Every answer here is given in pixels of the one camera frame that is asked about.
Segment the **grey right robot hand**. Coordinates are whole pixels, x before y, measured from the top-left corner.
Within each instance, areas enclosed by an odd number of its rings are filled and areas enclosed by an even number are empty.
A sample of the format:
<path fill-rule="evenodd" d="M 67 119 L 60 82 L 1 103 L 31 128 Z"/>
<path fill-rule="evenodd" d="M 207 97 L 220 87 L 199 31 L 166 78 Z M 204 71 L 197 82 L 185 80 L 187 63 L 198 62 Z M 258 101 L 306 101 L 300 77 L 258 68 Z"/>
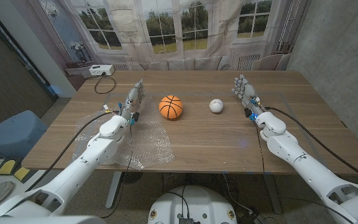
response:
<path fill-rule="evenodd" d="M 246 118 L 255 121 L 260 114 L 265 112 L 255 88 L 243 75 L 234 79 L 234 86 L 232 92 L 240 99 Z"/>

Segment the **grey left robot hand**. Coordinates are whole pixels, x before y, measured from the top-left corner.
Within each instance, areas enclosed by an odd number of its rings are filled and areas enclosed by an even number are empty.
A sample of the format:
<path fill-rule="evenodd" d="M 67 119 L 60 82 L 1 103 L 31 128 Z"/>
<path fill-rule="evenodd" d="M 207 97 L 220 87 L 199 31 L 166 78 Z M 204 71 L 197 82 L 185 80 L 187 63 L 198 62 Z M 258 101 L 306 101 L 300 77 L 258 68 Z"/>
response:
<path fill-rule="evenodd" d="M 144 96 L 144 83 L 143 79 L 141 79 L 129 91 L 121 106 L 119 115 L 129 122 L 132 119 L 132 116 L 138 112 Z"/>

